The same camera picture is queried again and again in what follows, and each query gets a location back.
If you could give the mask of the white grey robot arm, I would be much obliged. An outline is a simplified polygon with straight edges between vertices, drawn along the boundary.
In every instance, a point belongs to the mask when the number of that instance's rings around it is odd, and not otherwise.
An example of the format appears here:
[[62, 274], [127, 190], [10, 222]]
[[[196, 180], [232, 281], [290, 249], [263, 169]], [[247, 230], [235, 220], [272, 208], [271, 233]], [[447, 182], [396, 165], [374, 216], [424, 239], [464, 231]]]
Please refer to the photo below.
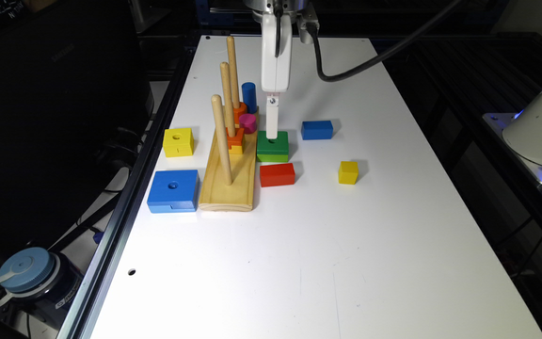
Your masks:
[[279, 96], [289, 88], [293, 24], [297, 24], [303, 43], [312, 44], [308, 28], [317, 30], [319, 22], [308, 0], [246, 0], [262, 29], [261, 87], [266, 94], [266, 138], [279, 135]]

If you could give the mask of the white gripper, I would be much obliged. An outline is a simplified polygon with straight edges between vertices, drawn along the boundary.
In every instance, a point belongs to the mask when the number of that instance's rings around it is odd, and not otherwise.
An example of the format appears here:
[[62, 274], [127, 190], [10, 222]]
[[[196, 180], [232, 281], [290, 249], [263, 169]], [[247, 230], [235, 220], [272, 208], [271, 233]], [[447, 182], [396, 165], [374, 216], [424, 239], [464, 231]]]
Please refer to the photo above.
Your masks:
[[290, 83], [293, 30], [289, 15], [263, 15], [261, 87], [266, 97], [266, 138], [278, 137], [279, 93]]

